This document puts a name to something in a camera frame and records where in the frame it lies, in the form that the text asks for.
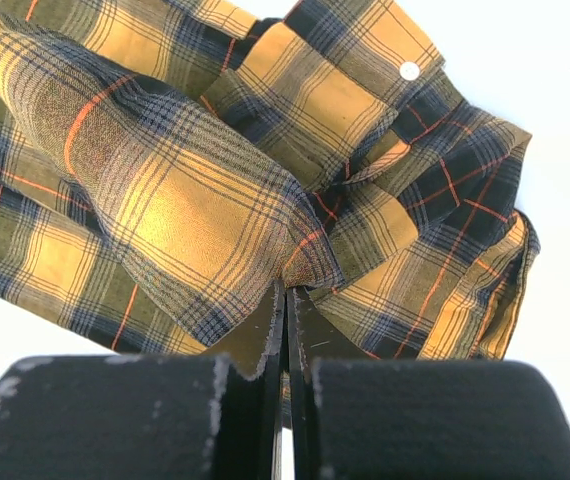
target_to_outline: white background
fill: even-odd
[[[235,3],[274,17],[294,2]],[[472,103],[534,134],[518,207],[533,221],[543,250],[507,357],[545,375],[570,423],[570,2],[399,3],[439,47],[445,70]],[[105,351],[0,301],[0,375],[26,355]],[[293,478],[290,439],[284,438],[285,479]]]

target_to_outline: plaid shirt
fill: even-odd
[[[282,278],[372,356],[504,355],[530,136],[392,0],[62,5],[0,1],[0,297],[198,353]]]

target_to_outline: yellow plaid shirt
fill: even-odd
[[[0,297],[199,353],[274,279],[384,358],[501,358],[529,134],[392,0],[0,0]]]

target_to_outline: fabric fold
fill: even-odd
[[[166,84],[0,15],[0,97],[127,272],[200,342],[241,322],[274,278],[340,281],[291,174]]]
[[[0,0],[0,297],[197,353],[282,278],[371,356],[502,358],[530,135],[443,62],[393,0]]]

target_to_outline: shirt button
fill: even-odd
[[[421,74],[421,69],[414,62],[405,62],[400,68],[401,77],[407,81],[416,80]]]

